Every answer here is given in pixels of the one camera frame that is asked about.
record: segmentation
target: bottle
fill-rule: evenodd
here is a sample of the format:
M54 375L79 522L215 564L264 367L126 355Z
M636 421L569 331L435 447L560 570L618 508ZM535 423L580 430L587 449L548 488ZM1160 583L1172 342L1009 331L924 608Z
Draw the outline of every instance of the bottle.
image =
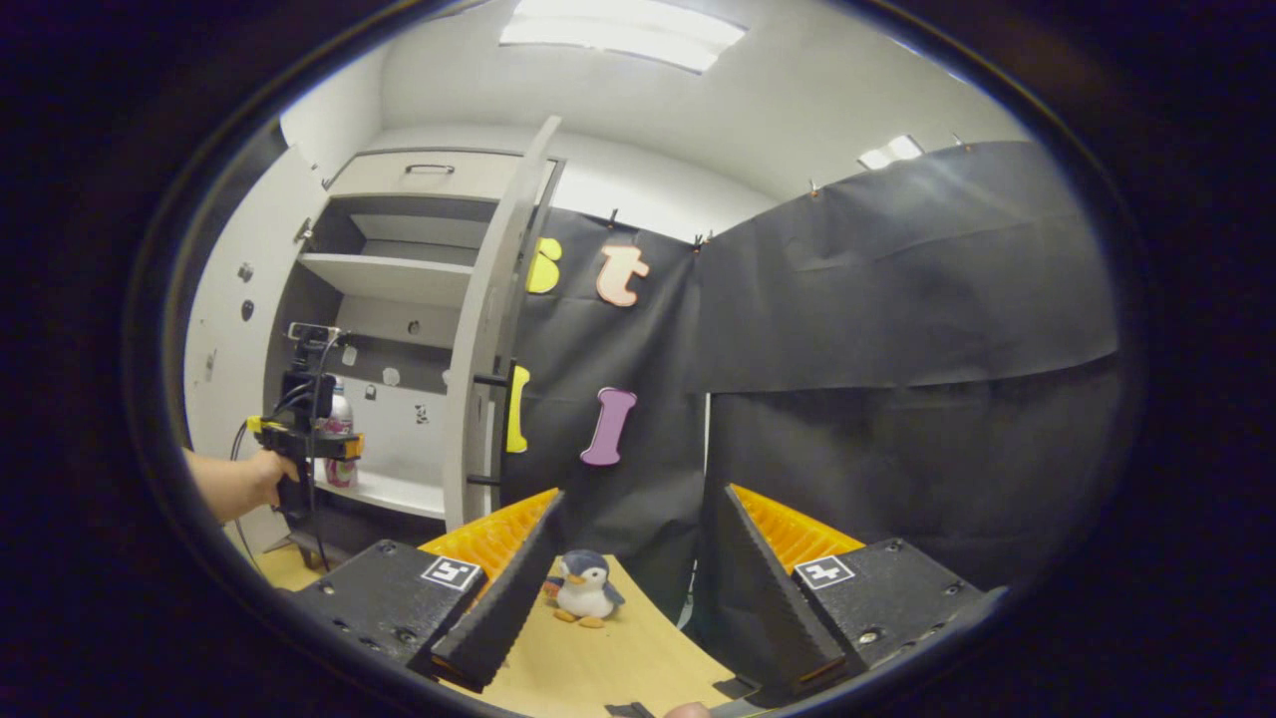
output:
M350 403L346 402L346 388L341 377L336 377L336 380L337 383L332 388L332 413L323 422L323 431L334 435L352 435L355 434L355 413L351 411ZM334 487L353 488L359 483L359 471L353 462L324 459L323 467L328 483Z

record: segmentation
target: sticker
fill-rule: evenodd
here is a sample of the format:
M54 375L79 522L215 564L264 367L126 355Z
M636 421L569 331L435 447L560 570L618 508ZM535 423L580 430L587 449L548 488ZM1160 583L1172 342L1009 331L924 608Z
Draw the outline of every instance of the sticker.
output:
M536 253L532 254L532 267L527 270L527 291L545 293L558 286L559 268L556 261L563 258L563 245L559 240L542 236L536 240Z
M604 246L607 260L598 272L598 296L616 306L633 306L638 295L629 291L630 274L646 277L651 269L642 261L642 249L637 246Z
M840 584L855 576L855 573L846 568L836 556L826 556L805 564L794 566L810 590L819 590L833 584Z
M620 462L620 432L625 429L629 411L638 404L632 392L604 388L598 390L598 425L593 429L593 444L581 453L581 462L593 467L610 467Z
M532 381L532 374L523 367L514 367L514 380L509 388L509 430L505 432L505 451L522 454L527 451L527 437L523 436L523 388Z
M430 564L430 568L421 574L421 578L445 585L449 589L463 592L470 587L470 582L473 582L475 576L478 575L478 570L477 564L467 564L440 556L434 560L434 564Z

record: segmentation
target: fingertip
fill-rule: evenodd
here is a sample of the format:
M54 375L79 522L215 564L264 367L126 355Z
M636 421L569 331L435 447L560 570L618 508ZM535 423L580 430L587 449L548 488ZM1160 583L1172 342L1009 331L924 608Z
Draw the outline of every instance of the fingertip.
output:
M703 703L679 705L665 714L665 718L709 718L709 709Z
M297 465L291 459L279 458L283 463L283 473L288 476L290 480L295 482L301 482L301 477L297 474Z

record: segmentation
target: black curtain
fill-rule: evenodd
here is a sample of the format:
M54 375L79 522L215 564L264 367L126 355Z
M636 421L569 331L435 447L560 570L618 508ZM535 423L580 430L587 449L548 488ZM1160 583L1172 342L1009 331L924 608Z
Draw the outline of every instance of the black curtain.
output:
M967 144L824 186L713 238L697 389L1025 376L1116 349L1101 245L1045 149Z
M864 172L723 232L698 269L711 495L738 483L865 543L902 537L985 590L1030 580L1109 496L1115 292L1044 149ZM783 658L730 547L698 556L694 635L769 675Z
M688 394L699 287L693 247L653 232L553 209L542 236L563 245L560 278L527 293L514 356L531 372L523 390L523 454L505 457L501 499L567 491L568 548L615 553L670 620L686 598L703 497L703 397ZM605 245L637 245L651 269L633 275L633 306L595 286ZM581 460L597 423L600 389L638 397L620 439L620 463Z

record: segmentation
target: cabinet shelf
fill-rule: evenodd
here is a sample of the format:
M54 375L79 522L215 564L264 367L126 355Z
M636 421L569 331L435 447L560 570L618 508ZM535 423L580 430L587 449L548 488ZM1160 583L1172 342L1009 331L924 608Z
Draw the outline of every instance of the cabinet shelf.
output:
M361 254L306 253L297 260L347 296L435 306L459 307L473 273L464 264Z
M315 486L383 509L415 514L427 519L443 519L443 488L438 486L396 480L359 468L359 482L352 488L337 488L328 483L323 462L315 462Z

